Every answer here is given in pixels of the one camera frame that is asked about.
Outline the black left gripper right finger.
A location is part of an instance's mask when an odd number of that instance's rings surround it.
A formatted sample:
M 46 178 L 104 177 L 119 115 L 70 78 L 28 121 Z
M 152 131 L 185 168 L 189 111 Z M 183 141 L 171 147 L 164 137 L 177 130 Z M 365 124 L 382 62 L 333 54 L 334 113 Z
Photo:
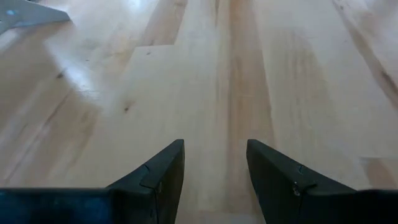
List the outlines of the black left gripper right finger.
M 355 190 L 255 139 L 249 175 L 266 223 L 397 223 L 396 190 Z

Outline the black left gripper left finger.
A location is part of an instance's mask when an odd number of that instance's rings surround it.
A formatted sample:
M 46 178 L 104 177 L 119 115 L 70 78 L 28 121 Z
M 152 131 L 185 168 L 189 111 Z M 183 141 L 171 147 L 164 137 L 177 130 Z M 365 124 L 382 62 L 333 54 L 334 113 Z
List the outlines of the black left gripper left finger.
M 2 188 L 1 223 L 174 223 L 184 167 L 177 139 L 105 188 Z

